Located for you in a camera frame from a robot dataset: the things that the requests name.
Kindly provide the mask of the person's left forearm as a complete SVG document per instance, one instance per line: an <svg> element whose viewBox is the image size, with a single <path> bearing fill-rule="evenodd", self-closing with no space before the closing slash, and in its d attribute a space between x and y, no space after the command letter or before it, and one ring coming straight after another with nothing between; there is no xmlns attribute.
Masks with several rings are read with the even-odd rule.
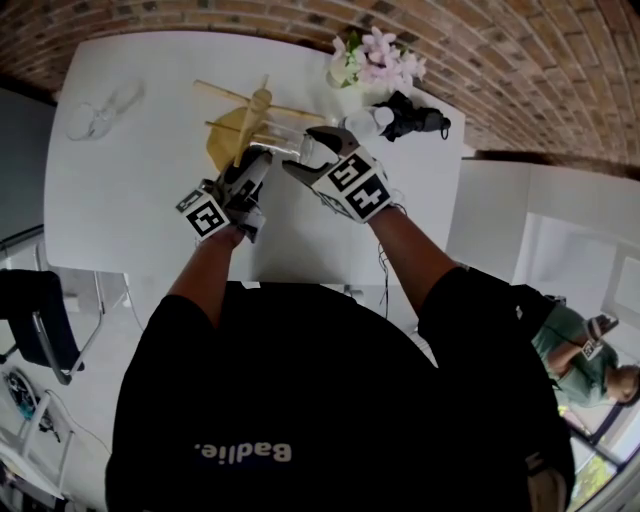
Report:
<svg viewBox="0 0 640 512"><path fill-rule="evenodd" d="M220 322L231 257L243 238L230 225L200 242L168 292L197 305L214 327Z"/></svg>

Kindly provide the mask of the wooden cup tree stand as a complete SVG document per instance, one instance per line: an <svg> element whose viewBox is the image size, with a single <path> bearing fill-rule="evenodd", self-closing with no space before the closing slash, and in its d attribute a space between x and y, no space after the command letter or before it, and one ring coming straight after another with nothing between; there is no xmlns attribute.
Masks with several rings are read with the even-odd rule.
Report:
<svg viewBox="0 0 640 512"><path fill-rule="evenodd" d="M250 147L251 136L264 122L275 123L273 116L284 116L316 125L327 121L327 118L320 114L275 105L272 102L272 93L267 88L268 79L269 76L265 75L250 97L204 80L196 79L193 82L193 88L199 93L210 93L237 104L236 108L216 120L204 122L204 126L209 129L206 151L220 174L223 174L230 164L240 164L241 157Z"/></svg>

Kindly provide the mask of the clear drinking glass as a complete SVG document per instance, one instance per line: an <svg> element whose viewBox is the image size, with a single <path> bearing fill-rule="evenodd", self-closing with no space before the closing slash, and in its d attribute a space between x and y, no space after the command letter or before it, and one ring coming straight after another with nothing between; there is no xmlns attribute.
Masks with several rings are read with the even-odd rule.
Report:
<svg viewBox="0 0 640 512"><path fill-rule="evenodd" d="M89 102L78 104L66 124L66 136L74 142L93 141L104 137L113 125L145 95L142 80L132 80L114 89L101 106Z"/></svg>

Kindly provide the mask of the black office chair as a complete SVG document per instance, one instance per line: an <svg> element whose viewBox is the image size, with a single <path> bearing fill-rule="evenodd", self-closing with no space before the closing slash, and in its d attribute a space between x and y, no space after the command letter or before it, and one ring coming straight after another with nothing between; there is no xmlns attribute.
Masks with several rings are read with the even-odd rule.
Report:
<svg viewBox="0 0 640 512"><path fill-rule="evenodd" d="M60 384L84 369L54 272L0 270L0 320L8 322L23 359L51 369Z"/></svg>

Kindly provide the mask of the white cabinet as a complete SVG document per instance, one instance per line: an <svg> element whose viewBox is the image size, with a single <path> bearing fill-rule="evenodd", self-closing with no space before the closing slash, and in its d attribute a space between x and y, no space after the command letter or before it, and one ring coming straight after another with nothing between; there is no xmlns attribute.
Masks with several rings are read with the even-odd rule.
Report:
<svg viewBox="0 0 640 512"><path fill-rule="evenodd" d="M640 329L640 182L465 160L447 250L511 283Z"/></svg>

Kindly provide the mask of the pale pink flower bunch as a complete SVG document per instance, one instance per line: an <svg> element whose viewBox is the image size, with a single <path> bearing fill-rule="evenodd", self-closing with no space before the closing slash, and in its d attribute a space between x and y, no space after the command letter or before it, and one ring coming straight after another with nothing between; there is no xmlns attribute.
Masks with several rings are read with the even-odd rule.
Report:
<svg viewBox="0 0 640 512"><path fill-rule="evenodd" d="M377 27L368 33L352 32L345 39L336 36L332 42L332 61L358 63L364 66L361 79L378 92L408 95L416 81L426 74L426 59L398 43L397 36Z"/></svg>

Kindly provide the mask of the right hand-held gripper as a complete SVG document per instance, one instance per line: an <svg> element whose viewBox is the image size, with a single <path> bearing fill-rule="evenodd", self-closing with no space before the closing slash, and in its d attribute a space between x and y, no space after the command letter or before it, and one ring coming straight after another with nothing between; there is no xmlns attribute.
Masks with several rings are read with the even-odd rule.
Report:
<svg viewBox="0 0 640 512"><path fill-rule="evenodd" d="M341 159L313 168L283 160L282 169L313 192L335 213L367 223L392 202L384 169L348 130L333 126L308 128L306 134Z"/></svg>

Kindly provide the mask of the clear plastic water bottle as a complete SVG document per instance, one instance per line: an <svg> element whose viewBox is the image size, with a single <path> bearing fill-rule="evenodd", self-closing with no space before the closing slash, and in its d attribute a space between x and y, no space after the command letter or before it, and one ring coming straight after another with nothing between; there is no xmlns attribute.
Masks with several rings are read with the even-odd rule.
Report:
<svg viewBox="0 0 640 512"><path fill-rule="evenodd" d="M371 106L347 115L338 127L348 130L360 140L381 135L394 119L395 115L389 107Z"/></svg>

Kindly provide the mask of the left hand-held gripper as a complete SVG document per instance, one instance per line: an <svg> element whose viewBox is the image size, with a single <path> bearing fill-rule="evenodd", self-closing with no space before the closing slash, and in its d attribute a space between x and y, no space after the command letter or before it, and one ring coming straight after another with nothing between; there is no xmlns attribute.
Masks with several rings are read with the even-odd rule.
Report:
<svg viewBox="0 0 640 512"><path fill-rule="evenodd" d="M247 149L239 166L230 164L216 180L203 179L176 210L204 241L228 226L238 228L254 243L265 224L259 193L273 161L269 151Z"/></svg>

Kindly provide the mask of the pale glass vase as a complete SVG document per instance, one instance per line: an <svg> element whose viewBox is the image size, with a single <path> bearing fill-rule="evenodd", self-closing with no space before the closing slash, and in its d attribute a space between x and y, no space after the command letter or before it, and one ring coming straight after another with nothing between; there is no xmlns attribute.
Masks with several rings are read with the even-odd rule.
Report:
<svg viewBox="0 0 640 512"><path fill-rule="evenodd" d="M358 63L347 64L345 61L332 61L328 67L326 79L334 89L358 89L370 91L373 86L361 79L364 66Z"/></svg>

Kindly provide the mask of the folded black umbrella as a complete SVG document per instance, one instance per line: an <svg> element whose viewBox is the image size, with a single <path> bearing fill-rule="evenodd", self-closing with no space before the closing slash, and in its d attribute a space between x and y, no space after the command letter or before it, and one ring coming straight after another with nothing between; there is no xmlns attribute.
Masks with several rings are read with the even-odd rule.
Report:
<svg viewBox="0 0 640 512"><path fill-rule="evenodd" d="M374 107L388 108L393 114L393 120L381 132L390 142L413 132L438 132L443 140L448 139L451 120L439 109L415 106L400 91L394 92L387 101L374 104Z"/></svg>

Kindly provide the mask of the person's black shirt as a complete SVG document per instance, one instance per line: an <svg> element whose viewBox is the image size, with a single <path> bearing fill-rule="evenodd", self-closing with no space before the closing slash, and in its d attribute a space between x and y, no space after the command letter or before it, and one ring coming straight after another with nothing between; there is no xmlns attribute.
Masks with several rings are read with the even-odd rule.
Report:
<svg viewBox="0 0 640 512"><path fill-rule="evenodd" d="M523 329L529 294L468 287L399 328L320 285L231 284L218 327L157 306L125 373L109 512L531 512L526 458L575 483Z"/></svg>

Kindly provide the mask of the person's right forearm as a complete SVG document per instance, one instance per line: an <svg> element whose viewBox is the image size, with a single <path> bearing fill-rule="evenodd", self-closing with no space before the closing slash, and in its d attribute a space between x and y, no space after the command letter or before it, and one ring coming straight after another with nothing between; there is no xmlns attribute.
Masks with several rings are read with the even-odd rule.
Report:
<svg viewBox="0 0 640 512"><path fill-rule="evenodd" d="M420 320L442 313L468 287L469 275L399 208L369 220L402 289Z"/></svg>

